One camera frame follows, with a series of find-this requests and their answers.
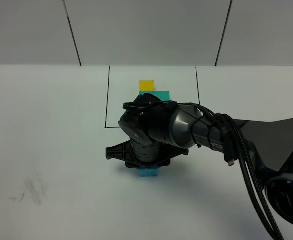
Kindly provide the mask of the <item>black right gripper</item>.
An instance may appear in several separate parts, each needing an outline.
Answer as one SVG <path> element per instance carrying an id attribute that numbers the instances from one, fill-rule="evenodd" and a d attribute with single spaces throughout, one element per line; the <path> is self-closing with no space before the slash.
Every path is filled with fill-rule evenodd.
<path id="1" fill-rule="evenodd" d="M 150 169 L 153 167 L 166 167 L 171 160 L 181 155 L 187 156 L 188 149 L 178 148 L 158 141 L 150 145 L 143 145 L 133 139 L 121 144 L 107 147 L 105 156 L 107 160 L 117 159 L 125 162 L 127 168 Z"/>

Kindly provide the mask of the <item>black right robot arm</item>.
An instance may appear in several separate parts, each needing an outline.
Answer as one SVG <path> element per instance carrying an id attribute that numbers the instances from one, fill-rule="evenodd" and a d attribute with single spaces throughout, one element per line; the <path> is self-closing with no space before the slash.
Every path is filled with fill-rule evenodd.
<path id="1" fill-rule="evenodd" d="M 123 105 L 120 128 L 129 140 L 106 149 L 128 168 L 168 166 L 193 146 L 220 152 L 228 164 L 244 158 L 273 209 L 293 225 L 293 118 L 232 119 L 195 103 L 144 93 Z"/>

